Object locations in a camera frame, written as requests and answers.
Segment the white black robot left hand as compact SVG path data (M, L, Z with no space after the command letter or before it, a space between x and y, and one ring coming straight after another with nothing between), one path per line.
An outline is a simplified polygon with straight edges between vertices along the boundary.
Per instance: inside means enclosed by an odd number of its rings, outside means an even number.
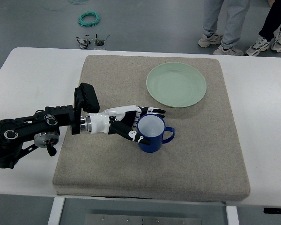
M118 134L129 141L149 145L150 140L134 129L137 127L141 116L154 114L164 118L165 113L166 111L163 109L149 106L129 105L110 108L103 112L86 114L85 117L81 118L84 120L81 123L81 127L84 128L81 128L81 130L88 131L91 134Z

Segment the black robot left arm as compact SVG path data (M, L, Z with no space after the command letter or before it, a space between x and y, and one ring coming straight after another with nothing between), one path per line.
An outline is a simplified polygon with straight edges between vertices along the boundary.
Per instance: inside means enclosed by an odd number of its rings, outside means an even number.
M82 82L75 88L74 105L47 106L33 116L0 120L0 168L13 169L19 159L37 148L47 148L55 156L59 128L69 126L73 135L79 134L88 122L81 112L97 113L99 109L94 87Z

